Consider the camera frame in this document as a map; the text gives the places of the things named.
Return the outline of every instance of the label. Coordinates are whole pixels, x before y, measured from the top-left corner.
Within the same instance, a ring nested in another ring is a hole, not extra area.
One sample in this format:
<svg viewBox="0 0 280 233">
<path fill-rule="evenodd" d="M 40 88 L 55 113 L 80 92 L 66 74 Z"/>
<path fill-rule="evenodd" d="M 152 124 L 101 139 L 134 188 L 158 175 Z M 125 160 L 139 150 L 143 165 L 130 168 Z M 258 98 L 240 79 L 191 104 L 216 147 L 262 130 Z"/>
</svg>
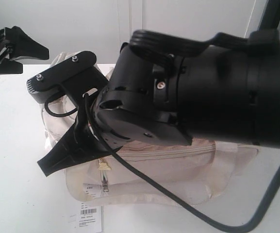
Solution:
<svg viewBox="0 0 280 233">
<path fill-rule="evenodd" d="M 101 197 L 101 185 L 83 184 L 85 193 L 95 198 Z M 102 232 L 102 207 L 91 207 L 84 202 L 77 201 L 72 207 L 68 222 L 73 224 L 74 233 L 100 233 Z"/>
</svg>

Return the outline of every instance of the canvas bag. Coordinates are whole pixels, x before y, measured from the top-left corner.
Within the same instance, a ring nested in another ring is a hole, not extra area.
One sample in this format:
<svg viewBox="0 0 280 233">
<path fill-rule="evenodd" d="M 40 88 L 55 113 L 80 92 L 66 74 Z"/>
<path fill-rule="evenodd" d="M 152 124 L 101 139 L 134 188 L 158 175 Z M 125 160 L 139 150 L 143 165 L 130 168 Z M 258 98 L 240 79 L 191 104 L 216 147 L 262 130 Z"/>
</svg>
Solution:
<svg viewBox="0 0 280 233">
<path fill-rule="evenodd" d="M 51 66 L 75 54 L 61 53 Z M 74 105 L 64 96 L 50 103 L 49 108 L 61 114 L 72 110 Z M 50 150 L 74 123 L 76 113 L 56 118 L 41 105 L 41 115 L 45 125 L 45 146 Z M 256 146 L 194 139 L 187 147 L 163 147 L 133 141 L 118 154 L 188 204 L 196 205 L 221 195 L 230 177 L 240 175 L 259 150 Z M 97 198 L 84 191 L 85 184 L 100 192 Z M 91 206 L 120 203 L 178 205 L 112 156 L 67 168 L 66 185 L 72 197 Z"/>
</svg>

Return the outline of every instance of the white table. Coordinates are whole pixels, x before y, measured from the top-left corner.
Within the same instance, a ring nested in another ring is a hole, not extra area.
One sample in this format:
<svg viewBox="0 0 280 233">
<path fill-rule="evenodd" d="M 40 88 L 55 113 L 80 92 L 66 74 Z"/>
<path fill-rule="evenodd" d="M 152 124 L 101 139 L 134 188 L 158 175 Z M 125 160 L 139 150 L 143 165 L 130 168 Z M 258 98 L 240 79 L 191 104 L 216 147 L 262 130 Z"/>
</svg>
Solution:
<svg viewBox="0 0 280 233">
<path fill-rule="evenodd" d="M 23 75 L 0 76 L 0 233 L 69 233 L 72 201 L 63 171 L 45 177 L 36 161 L 45 155 L 44 127 L 25 81 L 48 65 L 25 65 Z M 110 65 L 100 66 L 107 71 Z M 280 150 L 263 149 L 224 195 L 197 208 L 237 225 L 254 213 L 280 164 Z M 106 233 L 217 233 L 186 210 L 153 204 L 104 207 Z M 256 233 L 280 232 L 280 190 Z"/>
</svg>

